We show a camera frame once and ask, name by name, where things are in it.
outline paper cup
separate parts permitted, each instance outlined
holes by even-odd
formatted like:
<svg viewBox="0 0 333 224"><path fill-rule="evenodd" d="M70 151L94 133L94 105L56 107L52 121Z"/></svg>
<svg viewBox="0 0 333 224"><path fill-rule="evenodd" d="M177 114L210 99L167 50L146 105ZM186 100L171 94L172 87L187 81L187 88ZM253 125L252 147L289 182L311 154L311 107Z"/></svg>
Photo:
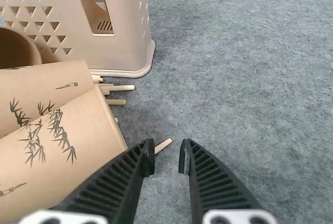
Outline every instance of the paper cup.
<svg viewBox="0 0 333 224"><path fill-rule="evenodd" d="M42 64L35 43L26 35L0 26L0 69Z"/></svg>

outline plastic basket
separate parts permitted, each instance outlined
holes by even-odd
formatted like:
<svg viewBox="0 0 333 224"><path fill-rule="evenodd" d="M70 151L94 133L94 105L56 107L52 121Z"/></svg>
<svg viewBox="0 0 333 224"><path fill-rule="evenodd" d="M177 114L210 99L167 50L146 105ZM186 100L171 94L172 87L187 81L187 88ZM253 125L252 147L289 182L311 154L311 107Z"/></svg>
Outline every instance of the plastic basket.
<svg viewBox="0 0 333 224"><path fill-rule="evenodd" d="M0 0L0 13L44 63L85 59L93 74L132 78L150 70L148 0Z"/></svg>

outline gray carpet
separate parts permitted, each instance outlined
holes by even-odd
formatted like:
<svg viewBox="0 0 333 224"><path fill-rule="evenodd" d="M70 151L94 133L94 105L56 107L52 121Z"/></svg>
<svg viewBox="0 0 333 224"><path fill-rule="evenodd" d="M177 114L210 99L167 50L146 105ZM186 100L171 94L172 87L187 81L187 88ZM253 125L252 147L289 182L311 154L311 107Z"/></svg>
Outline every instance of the gray carpet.
<svg viewBox="0 0 333 224"><path fill-rule="evenodd" d="M223 161L280 223L333 222L333 0L150 0L157 44L113 93L128 144L174 143L144 180L136 224L190 223L183 138Z"/></svg>

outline bamboo print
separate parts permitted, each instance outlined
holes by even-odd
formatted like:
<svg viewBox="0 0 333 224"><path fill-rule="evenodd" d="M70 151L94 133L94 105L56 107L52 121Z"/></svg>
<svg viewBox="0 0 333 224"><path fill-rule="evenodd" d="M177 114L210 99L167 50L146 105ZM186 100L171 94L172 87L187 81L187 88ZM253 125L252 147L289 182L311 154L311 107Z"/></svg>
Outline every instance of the bamboo print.
<svg viewBox="0 0 333 224"><path fill-rule="evenodd" d="M44 104L42 102L38 103L38 111L41 116L48 114L52 111L52 108L54 107L54 103L51 105L51 100L48 102L48 105L44 108Z"/></svg>
<svg viewBox="0 0 333 224"><path fill-rule="evenodd" d="M16 189L22 187L26 185L26 182L25 183L21 183L21 184L18 184L17 186L12 186L10 189L6 189L6 190L1 190L0 191L0 197L2 196L6 196L7 194L10 194L12 192L14 192Z"/></svg>
<svg viewBox="0 0 333 224"><path fill-rule="evenodd" d="M76 160L75 148L70 145L70 142L67 137L67 132L60 125L62 119L63 112L61 112L60 108L53 110L49 113L49 130L50 133L53 133L54 142L59 142L58 147L60 146L63 153L68 152L67 160L71 158L72 164L74 159Z"/></svg>
<svg viewBox="0 0 333 224"><path fill-rule="evenodd" d="M18 104L20 101L15 102L15 97L12 101L9 102L10 112L14 113L16 117L17 124L20 127L26 126L29 123L30 117L25 117L25 113L22 108L18 108Z"/></svg>
<svg viewBox="0 0 333 224"><path fill-rule="evenodd" d="M41 161L42 163L45 162L44 147L41 145L40 138L38 136L42 126L43 126L42 120L39 120L38 123L36 124L28 124L27 125L28 137L26 139L18 140L27 143L24 149L28 150L26 154L28 154L29 157L25 161L25 163L30 161L30 167L32 167L32 163L37 155L39 161Z"/></svg>

